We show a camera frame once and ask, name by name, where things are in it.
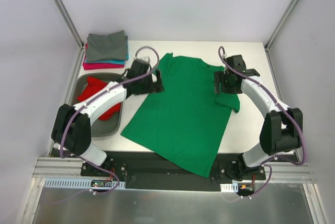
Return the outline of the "green t-shirt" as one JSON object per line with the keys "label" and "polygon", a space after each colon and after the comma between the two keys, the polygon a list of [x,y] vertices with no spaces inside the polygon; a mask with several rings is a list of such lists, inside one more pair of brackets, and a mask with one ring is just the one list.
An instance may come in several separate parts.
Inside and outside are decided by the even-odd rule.
{"label": "green t-shirt", "polygon": [[158,69],[164,91],[146,97],[121,135],[182,169],[208,177],[240,101],[237,95],[214,92],[214,72],[223,71],[223,66],[167,53]]}

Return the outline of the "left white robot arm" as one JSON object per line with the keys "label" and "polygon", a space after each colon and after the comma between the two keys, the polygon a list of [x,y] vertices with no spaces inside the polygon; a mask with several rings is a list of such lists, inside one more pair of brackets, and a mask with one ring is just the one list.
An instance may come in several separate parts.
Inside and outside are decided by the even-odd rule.
{"label": "left white robot arm", "polygon": [[144,60],[136,59],[125,76],[107,83],[100,91],[73,106],[63,104],[57,112],[51,139],[71,154],[93,164],[98,176],[106,176],[111,164],[107,154],[92,142],[91,126],[117,104],[122,104],[131,95],[159,93],[164,91],[161,71]]}

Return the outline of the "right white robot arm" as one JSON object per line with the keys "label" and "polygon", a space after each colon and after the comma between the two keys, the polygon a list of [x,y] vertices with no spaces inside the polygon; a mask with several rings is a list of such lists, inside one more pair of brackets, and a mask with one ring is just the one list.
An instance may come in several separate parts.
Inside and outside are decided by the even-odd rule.
{"label": "right white robot arm", "polygon": [[219,55],[225,68],[214,74],[215,93],[245,94],[264,118],[259,143],[240,154],[232,166],[236,175],[248,179],[254,168],[278,153],[303,146],[303,113],[280,101],[263,83],[256,69],[248,69],[241,55]]}

